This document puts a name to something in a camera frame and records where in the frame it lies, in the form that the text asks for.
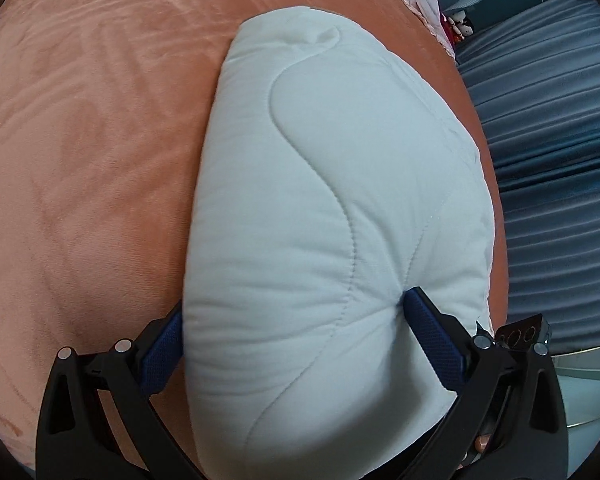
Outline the person's right hand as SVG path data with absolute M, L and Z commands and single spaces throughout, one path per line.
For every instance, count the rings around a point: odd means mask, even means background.
M 492 438 L 494 429 L 481 430 L 475 437 L 474 443 L 468 448 L 464 457 L 460 460 L 456 470 L 461 470 L 472 463 L 475 463 L 486 452 L 486 448 Z

